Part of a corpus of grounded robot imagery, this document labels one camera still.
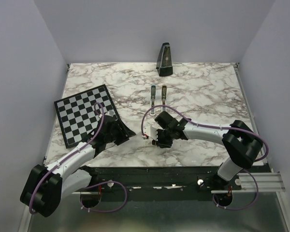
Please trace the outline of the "white staple box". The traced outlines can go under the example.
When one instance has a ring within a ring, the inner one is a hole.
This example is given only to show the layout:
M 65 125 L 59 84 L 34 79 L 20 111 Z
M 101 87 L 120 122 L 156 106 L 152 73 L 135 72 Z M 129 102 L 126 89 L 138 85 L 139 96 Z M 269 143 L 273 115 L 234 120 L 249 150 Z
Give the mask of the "white staple box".
M 144 146 L 152 146 L 152 140 L 144 140 Z

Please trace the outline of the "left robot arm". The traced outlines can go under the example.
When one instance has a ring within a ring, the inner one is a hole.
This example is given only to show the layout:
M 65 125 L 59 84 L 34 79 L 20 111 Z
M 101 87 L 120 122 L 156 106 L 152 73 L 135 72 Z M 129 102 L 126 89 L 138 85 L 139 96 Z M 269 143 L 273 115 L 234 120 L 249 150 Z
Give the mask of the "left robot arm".
M 31 213 L 50 216 L 65 196 L 79 189 L 92 191 L 97 187 L 97 178 L 84 163 L 104 151 L 107 144 L 121 145 L 135 135 L 120 119 L 102 117 L 98 127 L 87 132 L 71 152 L 49 165 L 32 168 L 20 201 Z

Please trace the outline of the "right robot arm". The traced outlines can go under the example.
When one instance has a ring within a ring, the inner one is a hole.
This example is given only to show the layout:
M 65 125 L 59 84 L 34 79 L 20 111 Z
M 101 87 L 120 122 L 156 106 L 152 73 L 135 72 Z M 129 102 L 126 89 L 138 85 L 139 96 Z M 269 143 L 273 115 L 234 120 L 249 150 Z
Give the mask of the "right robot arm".
M 231 125 L 203 127 L 196 122 L 188 122 L 184 118 L 176 120 L 166 111 L 160 113 L 155 122 L 161 127 L 153 144 L 160 148 L 170 148 L 174 140 L 203 140 L 223 145 L 229 158 L 223 162 L 212 177 L 212 184 L 217 189 L 224 189 L 243 169 L 249 169 L 256 161 L 263 142 L 252 130 L 240 120 Z

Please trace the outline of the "light blue stapler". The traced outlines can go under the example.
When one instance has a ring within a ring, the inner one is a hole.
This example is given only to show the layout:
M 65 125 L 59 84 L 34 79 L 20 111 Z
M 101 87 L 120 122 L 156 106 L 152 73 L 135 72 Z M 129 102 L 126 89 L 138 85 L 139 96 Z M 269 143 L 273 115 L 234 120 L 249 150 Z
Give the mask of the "light blue stapler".
M 151 111 L 150 115 L 154 116 L 155 115 L 155 101 L 156 101 L 156 85 L 151 85 L 150 88 L 150 106 L 151 106 Z

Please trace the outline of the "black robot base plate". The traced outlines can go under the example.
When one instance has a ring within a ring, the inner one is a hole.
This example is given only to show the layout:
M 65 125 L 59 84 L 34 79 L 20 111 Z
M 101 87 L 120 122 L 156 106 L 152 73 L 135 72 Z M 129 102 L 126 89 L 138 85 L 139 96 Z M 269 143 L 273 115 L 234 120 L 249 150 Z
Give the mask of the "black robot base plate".
M 235 175 L 230 181 L 219 180 L 214 167 L 87 167 L 66 179 L 58 174 L 47 181 L 48 199 L 60 202 L 79 193 L 85 201 L 109 202 L 210 201 L 214 194 L 220 203 L 230 202 L 232 194 L 243 191 L 244 181 Z

